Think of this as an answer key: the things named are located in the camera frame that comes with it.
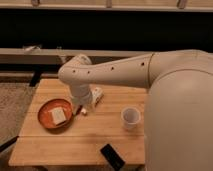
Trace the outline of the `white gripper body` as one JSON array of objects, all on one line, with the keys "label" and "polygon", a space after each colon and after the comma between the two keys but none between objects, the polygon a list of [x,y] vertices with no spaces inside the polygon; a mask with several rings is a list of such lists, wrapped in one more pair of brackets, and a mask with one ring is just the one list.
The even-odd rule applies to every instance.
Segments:
[{"label": "white gripper body", "polygon": [[92,91],[88,85],[71,86],[71,100],[76,105],[86,105],[92,102]]}]

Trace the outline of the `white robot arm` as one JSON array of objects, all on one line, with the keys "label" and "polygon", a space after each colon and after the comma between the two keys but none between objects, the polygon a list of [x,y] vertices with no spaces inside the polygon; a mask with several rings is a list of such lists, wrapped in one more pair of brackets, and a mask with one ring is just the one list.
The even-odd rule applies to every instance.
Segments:
[{"label": "white robot arm", "polygon": [[92,84],[146,88],[146,171],[213,171],[213,53],[153,52],[93,64],[79,54],[58,78],[72,101],[91,101]]}]

